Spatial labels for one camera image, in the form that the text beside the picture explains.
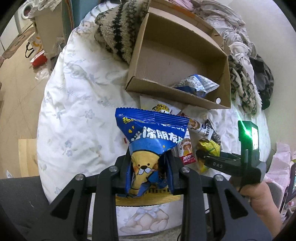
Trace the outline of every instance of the washing machine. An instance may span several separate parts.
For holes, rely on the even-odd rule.
[[[15,13],[15,24],[17,26],[19,35],[21,35],[32,25],[32,21],[28,18],[28,15],[33,8],[33,5],[33,0],[27,0]]]

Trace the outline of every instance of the snack package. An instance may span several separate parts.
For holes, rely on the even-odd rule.
[[[199,123],[197,120],[193,120],[189,118],[188,128],[198,134],[200,134],[206,140],[210,140],[214,130],[204,124]]]
[[[214,130],[214,128],[213,128],[213,126],[212,126],[212,124],[211,124],[211,122],[210,122],[209,119],[207,119],[207,120],[205,121],[205,125],[206,125],[207,127],[211,128],[211,129],[213,129],[213,135],[212,135],[212,137],[211,137],[211,140],[213,140],[214,142],[216,142],[218,145],[221,145],[220,137],[219,137],[218,134],[215,132],[215,130]]]
[[[204,172],[208,170],[209,168],[206,167],[205,160],[202,158],[202,156],[206,155],[207,153],[214,155],[214,156],[220,156],[220,146],[215,143],[213,140],[210,141],[204,141],[200,140],[197,145],[198,150],[201,150],[201,155],[198,154],[199,151],[197,151],[197,163],[198,163],[198,170],[200,172]]]
[[[183,162],[183,165],[196,162],[195,157],[193,155],[193,151],[192,151],[192,144],[191,144],[188,128],[186,129],[184,139],[178,143],[177,148],[178,148],[179,158]]]
[[[143,110],[153,110],[156,112],[167,113],[172,115],[177,115],[181,111],[179,108],[169,105],[165,102],[142,95],[140,95],[140,103],[141,109]]]
[[[219,85],[207,77],[200,74],[194,74],[181,80],[181,82],[175,84],[173,87],[203,98],[207,93],[217,89]]]
[[[159,189],[166,187],[166,179],[158,175],[158,160],[182,141],[189,119],[134,108],[117,108],[115,117],[117,126],[130,142],[134,173],[127,173],[126,193],[141,196],[151,184]]]

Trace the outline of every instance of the pink cloth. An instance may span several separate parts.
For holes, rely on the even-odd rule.
[[[194,7],[190,0],[169,0],[171,3],[174,3],[180,7],[187,9],[190,12],[193,12]]]

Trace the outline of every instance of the human hand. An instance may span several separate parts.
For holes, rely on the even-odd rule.
[[[281,230],[281,215],[273,202],[269,186],[265,183],[246,185],[240,194],[251,199],[251,206],[275,237]]]

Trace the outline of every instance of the bed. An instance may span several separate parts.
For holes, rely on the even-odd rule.
[[[115,60],[94,39],[95,17],[114,6],[109,1],[101,3],[72,31],[45,87],[37,131],[37,158],[42,186],[50,203],[76,174],[98,174],[113,165],[128,148],[116,126],[115,109],[139,108],[139,94],[125,91],[128,65]],[[250,118],[233,104],[229,110],[179,108],[192,118],[210,119],[225,152],[240,154],[238,119],[253,121],[259,127],[260,160],[267,160],[271,146],[264,112]],[[205,174],[216,173],[219,172],[209,169]],[[127,225],[133,215],[160,210],[165,213],[166,225],[140,231]],[[150,234],[181,224],[182,199],[144,208],[117,207],[116,211],[119,235]]]

